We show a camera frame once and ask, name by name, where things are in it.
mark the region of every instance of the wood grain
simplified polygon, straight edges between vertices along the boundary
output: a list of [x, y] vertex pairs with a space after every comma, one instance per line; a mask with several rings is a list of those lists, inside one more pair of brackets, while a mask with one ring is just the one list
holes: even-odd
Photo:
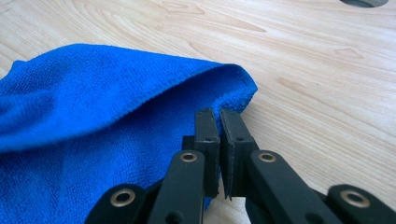
[[[396, 209], [396, 2], [0, 0], [0, 78], [16, 60], [95, 43], [237, 63], [261, 148], [313, 189], [348, 183]], [[206, 223], [248, 223], [218, 197]]]

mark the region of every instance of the wooden table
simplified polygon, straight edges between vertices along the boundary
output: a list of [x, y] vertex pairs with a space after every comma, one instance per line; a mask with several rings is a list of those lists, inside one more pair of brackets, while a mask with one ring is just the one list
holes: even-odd
[[[84, 42], [242, 65], [243, 118], [313, 189], [348, 183], [396, 209], [396, 1], [0, 0], [0, 77], [15, 60]], [[248, 223], [218, 197], [205, 223]]]

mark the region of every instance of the cloth fold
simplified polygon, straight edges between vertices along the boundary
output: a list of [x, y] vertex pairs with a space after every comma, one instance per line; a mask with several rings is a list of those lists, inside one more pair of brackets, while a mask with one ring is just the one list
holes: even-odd
[[194, 113], [242, 112], [257, 90], [221, 64], [76, 44], [0, 80], [0, 220], [83, 222], [105, 191], [164, 177]]

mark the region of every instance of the blue towel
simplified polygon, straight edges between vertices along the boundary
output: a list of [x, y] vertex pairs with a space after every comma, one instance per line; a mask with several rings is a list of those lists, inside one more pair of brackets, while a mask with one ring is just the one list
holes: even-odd
[[219, 126], [256, 90], [238, 65], [110, 46], [15, 62], [0, 80], [0, 222], [83, 222], [108, 189], [163, 178], [197, 110]]

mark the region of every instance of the light wooden surface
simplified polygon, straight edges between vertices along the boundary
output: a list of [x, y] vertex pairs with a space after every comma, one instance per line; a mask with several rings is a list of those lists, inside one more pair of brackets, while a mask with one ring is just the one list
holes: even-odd
[[[259, 91], [243, 118], [313, 189], [348, 183], [396, 209], [396, 1], [0, 0], [0, 77], [72, 43], [242, 65]], [[218, 197], [206, 223], [248, 223]]]

